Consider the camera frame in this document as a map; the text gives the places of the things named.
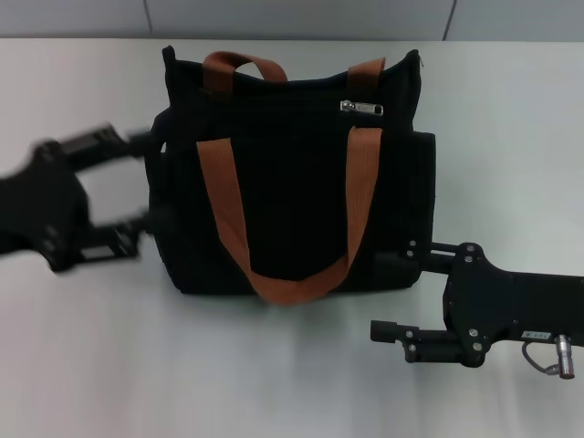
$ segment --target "black fabric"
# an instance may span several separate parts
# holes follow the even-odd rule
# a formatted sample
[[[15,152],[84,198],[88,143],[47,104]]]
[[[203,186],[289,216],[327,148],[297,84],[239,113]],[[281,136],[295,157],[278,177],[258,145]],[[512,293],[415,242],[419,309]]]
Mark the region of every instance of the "black fabric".
[[[169,48],[164,58],[171,107],[153,131],[166,151],[145,160],[151,208],[172,209],[173,223],[155,238],[182,292],[254,293],[219,241],[197,141],[231,138],[252,268],[299,280],[347,251],[345,165],[352,126],[384,132],[370,220],[339,290],[408,287],[417,280],[420,268],[403,255],[411,240],[419,248],[432,241],[435,146],[433,135],[412,131],[420,93],[416,51],[386,69],[375,92],[347,90],[347,73],[278,84],[235,74],[229,101],[201,89],[201,64],[177,61]],[[340,112],[344,99],[379,103],[384,116]]]

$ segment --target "orange strap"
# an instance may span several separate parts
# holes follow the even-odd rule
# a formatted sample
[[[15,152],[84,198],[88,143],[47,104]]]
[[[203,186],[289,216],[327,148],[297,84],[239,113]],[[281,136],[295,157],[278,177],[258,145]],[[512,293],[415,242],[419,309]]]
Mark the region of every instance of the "orange strap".
[[[385,66],[385,58],[373,59],[349,68],[347,87],[349,89],[375,89]]]
[[[347,141],[347,254],[323,271],[300,281],[260,276],[252,271],[244,207],[229,139],[198,141],[203,178],[219,239],[257,294],[276,304],[299,304],[324,297],[345,279],[367,225],[377,182],[381,129],[352,128]]]
[[[274,61],[234,52],[213,52],[203,62],[203,88],[230,95],[234,88],[235,70],[253,62],[265,80],[286,82],[284,70]]]

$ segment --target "zipper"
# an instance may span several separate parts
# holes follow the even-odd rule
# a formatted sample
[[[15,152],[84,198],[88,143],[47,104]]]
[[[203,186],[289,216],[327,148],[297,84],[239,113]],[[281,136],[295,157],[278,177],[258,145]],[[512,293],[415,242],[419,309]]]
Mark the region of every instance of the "zipper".
[[[359,112],[362,114],[370,114],[372,116],[383,115],[383,106],[378,103],[363,103],[351,102],[350,100],[342,100],[340,102],[339,108],[343,112]]]

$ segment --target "cable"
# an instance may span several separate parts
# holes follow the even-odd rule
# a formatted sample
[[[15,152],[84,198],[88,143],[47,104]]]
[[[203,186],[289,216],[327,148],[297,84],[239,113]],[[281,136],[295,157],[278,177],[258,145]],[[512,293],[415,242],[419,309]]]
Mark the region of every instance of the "cable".
[[[529,362],[529,365],[531,365],[533,368],[535,368],[539,372],[543,372],[544,374],[547,374],[548,376],[558,375],[559,374],[559,366],[558,365],[551,365],[547,368],[544,368],[541,365],[539,365],[537,362],[535,362],[533,359],[531,359],[531,356],[529,356],[529,353],[527,352],[527,346],[529,344],[531,344],[531,342],[525,342],[523,344],[523,346],[521,347],[521,352],[523,353],[523,357],[526,358],[527,362]]]

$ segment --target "label sticker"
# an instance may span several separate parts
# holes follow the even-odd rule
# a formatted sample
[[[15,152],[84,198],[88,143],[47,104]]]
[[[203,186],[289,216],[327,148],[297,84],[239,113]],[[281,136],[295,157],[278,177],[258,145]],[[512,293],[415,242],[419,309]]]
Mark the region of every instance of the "label sticker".
[[[527,339],[537,339],[537,340],[548,340],[551,333],[545,333],[543,331],[524,331],[521,338]]]

